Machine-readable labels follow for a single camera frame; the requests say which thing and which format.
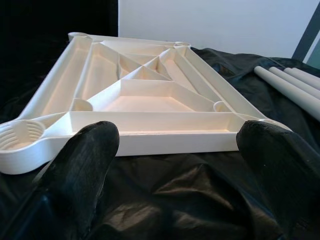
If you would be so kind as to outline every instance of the tray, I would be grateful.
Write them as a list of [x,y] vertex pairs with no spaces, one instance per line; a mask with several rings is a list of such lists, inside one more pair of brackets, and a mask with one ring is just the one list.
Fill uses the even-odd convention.
[[52,160],[77,131],[116,124],[117,156],[236,151],[246,120],[266,118],[184,42],[69,33],[20,116],[0,125],[0,171]]

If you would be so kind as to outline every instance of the black fabric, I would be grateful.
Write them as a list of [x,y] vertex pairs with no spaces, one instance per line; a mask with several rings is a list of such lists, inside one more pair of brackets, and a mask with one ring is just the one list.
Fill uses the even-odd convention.
[[[33,43],[40,51],[36,39]],[[0,109],[2,122],[20,113],[66,42],[50,38],[41,44],[52,48],[52,54],[25,61],[22,66],[12,65],[9,71],[16,76],[4,78],[6,82],[0,88],[0,96],[6,96]],[[319,122],[257,77],[253,68],[297,67],[316,76],[320,71],[291,59],[193,50],[262,113],[290,127],[320,152]],[[35,49],[24,51],[31,54]],[[8,76],[8,70],[2,70]],[[31,179],[38,171],[17,176],[0,174],[0,229],[31,190]],[[255,170],[239,152],[117,157],[107,173],[88,238],[284,239],[288,229],[275,220],[265,198],[269,192],[261,192],[255,176]],[[265,177],[275,185],[288,181]],[[285,191],[277,194],[286,196]]]
[[285,235],[318,239],[320,155],[295,132],[260,121],[247,121],[236,142]]

